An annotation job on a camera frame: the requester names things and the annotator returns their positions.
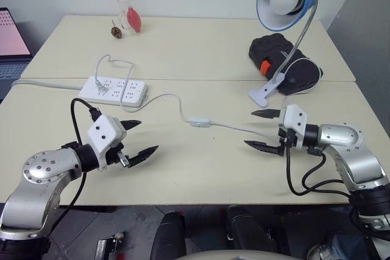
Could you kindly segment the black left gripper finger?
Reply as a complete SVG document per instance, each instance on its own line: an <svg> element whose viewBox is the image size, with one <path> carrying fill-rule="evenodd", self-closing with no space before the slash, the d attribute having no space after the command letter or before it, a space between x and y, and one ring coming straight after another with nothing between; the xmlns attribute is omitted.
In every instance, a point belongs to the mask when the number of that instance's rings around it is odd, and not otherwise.
<svg viewBox="0 0 390 260"><path fill-rule="evenodd" d="M125 129L125 131L128 131L138 125L141 124L141 121L139 120L124 120L124 121L121 121L121 125L123 126L123 128Z"/></svg>
<svg viewBox="0 0 390 260"><path fill-rule="evenodd" d="M127 158L129 165L127 166L128 168L131 168L133 166L136 166L137 164L142 163L146 159L148 159L156 150L158 149L158 145L148 147L142 151L140 151L137 155Z"/></svg>

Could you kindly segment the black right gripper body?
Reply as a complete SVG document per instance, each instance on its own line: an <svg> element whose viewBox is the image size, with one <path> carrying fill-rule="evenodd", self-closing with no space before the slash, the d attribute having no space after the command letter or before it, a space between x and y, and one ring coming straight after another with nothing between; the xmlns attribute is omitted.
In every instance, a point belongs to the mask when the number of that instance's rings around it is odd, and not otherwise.
<svg viewBox="0 0 390 260"><path fill-rule="evenodd" d="M277 151L278 156L284 156L284 154L288 153L292 147L295 147L297 144L297 133L293 129L284 130L279 128L278 130L279 136L279 147Z"/></svg>

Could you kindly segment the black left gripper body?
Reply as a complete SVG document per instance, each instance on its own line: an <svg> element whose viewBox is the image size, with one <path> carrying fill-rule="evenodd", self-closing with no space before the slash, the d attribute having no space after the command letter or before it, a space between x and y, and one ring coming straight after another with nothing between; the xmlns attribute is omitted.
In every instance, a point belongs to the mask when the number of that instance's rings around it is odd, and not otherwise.
<svg viewBox="0 0 390 260"><path fill-rule="evenodd" d="M124 148L123 143L119 143L115 147L111 147L105 154L107 165L121 163L123 167L130 167L129 157L123 154L122 149Z"/></svg>

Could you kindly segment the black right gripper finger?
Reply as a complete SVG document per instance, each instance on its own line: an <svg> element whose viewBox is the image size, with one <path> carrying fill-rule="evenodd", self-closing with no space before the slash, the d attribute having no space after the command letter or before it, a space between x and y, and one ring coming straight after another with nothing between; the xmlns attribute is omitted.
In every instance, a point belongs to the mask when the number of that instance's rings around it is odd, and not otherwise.
<svg viewBox="0 0 390 260"><path fill-rule="evenodd" d="M282 146L269 146L265 142L259 142L259 141L244 141L248 146L253 147L254 149L257 149L261 152L271 153L275 155L281 155L282 154Z"/></svg>
<svg viewBox="0 0 390 260"><path fill-rule="evenodd" d="M280 110L278 109L256 110L251 112L251 115L258 116L261 118L279 118Z"/></svg>

